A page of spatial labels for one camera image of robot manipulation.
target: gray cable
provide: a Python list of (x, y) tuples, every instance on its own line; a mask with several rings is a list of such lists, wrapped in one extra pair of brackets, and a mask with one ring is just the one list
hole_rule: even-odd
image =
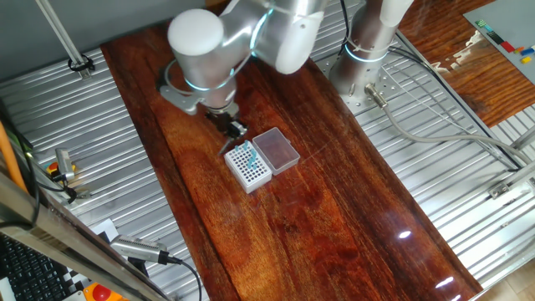
[(512, 148), (511, 146), (501, 142), (501, 141), (498, 141), (498, 140), (494, 140), (492, 138), (489, 138), (489, 137), (485, 137), (485, 136), (481, 136), (481, 135), (451, 135), (451, 136), (443, 136), (443, 137), (431, 137), (431, 138), (424, 138), (424, 137), (419, 137), (419, 136), (416, 136), (416, 135), (412, 135), (411, 133), (407, 132), (406, 130), (404, 130), (398, 123), (397, 121), (395, 121), (394, 119), (394, 116), (392, 115), (392, 113), (390, 112), (390, 109), (388, 108), (388, 106), (385, 106), (383, 108), (383, 111), (385, 112), (386, 116), (388, 117), (388, 119), (390, 120), (390, 122), (392, 123), (392, 125), (403, 135), (405, 136), (406, 138), (410, 139), (410, 140), (413, 140), (413, 141), (416, 141), (416, 142), (423, 142), (423, 143), (437, 143), (437, 142), (444, 142), (444, 141), (453, 141), (453, 140), (479, 140), (479, 141), (482, 141), (482, 142), (486, 142), (486, 143), (490, 143), (492, 145), (497, 145), (497, 146), (500, 146), (502, 147), (503, 149), (511, 152), (512, 154), (514, 154), (515, 156), (517, 156), (518, 158), (520, 158), (522, 161), (524, 161), (524, 163), (526, 164), (529, 164), (531, 163), (532, 161), (529, 160), (528, 157), (526, 157), (525, 155), (523, 155), (520, 151), (518, 150), (515, 150), (514, 148)]
[[(213, 90), (213, 89), (218, 89), (222, 86), (224, 86), (225, 84), (227, 84), (234, 76), (236, 76), (236, 74), (238, 72), (240, 72), (243, 68), (243, 66), (245, 66), (245, 64), (247, 63), (247, 61), (251, 58), (251, 55), (252, 55), (252, 52), (249, 52), (249, 54), (242, 60), (242, 62), (236, 67), (236, 69), (230, 74), (227, 76), (227, 78), (225, 80), (223, 80), (222, 83), (220, 83), (217, 87), (211, 87), (211, 88), (206, 88), (207, 91), (209, 90)], [(177, 87), (175, 87), (174, 85), (171, 84), (171, 80), (169, 79), (169, 70), (171, 69), (171, 66), (176, 62), (176, 59), (173, 59), (166, 67), (166, 70), (164, 71), (164, 79), (166, 80), (166, 83), (168, 86), (170, 86), (174, 91), (180, 93), (180, 94), (183, 94), (183, 95), (193, 95), (193, 92), (190, 92), (190, 91), (184, 91), (184, 90), (181, 90), (181, 89), (178, 89)]]
[(171, 79), (169, 79), (169, 69), (171, 69), (171, 66), (176, 62), (176, 59), (173, 59), (169, 64), (167, 64), (166, 71), (164, 71), (164, 79), (166, 80), (166, 83), (171, 89), (174, 91), (183, 94), (183, 95), (193, 95), (193, 92), (190, 91), (184, 91), (181, 89), (178, 89), (171, 83)]

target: keyboard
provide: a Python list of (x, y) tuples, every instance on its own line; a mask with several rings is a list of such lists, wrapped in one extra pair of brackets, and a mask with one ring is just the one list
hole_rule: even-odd
[(67, 268), (0, 234), (0, 279), (8, 277), (17, 301), (61, 301), (71, 295)]

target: red button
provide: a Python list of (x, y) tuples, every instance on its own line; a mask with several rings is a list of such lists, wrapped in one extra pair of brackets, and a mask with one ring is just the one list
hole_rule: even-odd
[(102, 285), (97, 285), (93, 289), (93, 298), (95, 301), (106, 301), (111, 296), (111, 290)]

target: orange tube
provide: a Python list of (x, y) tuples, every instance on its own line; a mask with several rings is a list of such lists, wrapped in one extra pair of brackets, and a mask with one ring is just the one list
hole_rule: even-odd
[(11, 180), (13, 180), (15, 184), (20, 187), (20, 189), (28, 193), (28, 189), (26, 189), (26, 185), (24, 184), (23, 175), (20, 173), (20, 169), (18, 168), (17, 158), (15, 157), (11, 143), (9, 143), (8, 133), (6, 133), (6, 130), (3, 128), (1, 122), (0, 151), (3, 153), (3, 158), (6, 160), (6, 164), (8, 165), (8, 171), (9, 175), (11, 176)]

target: wooden panel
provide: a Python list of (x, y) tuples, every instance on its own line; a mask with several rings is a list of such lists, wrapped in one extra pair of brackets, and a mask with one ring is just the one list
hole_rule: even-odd
[(507, 281), (501, 281), (484, 293), (478, 301), (520, 301)]
[(277, 126), (301, 155), (247, 195), (217, 156), (224, 138), (214, 126), (155, 89), (172, 59), (166, 26), (102, 50), (211, 299), (466, 300), (481, 291), (311, 61), (289, 76), (252, 62), (237, 76), (246, 138)]
[(531, 285), (535, 285), (535, 260), (507, 276), (507, 282), (515, 293), (520, 293)]
[(491, 2), (415, 0), (400, 26), (488, 126), (535, 104), (535, 86), (462, 16)]
[(518, 300), (520, 301), (535, 301), (535, 284), (524, 289), (518, 294)]

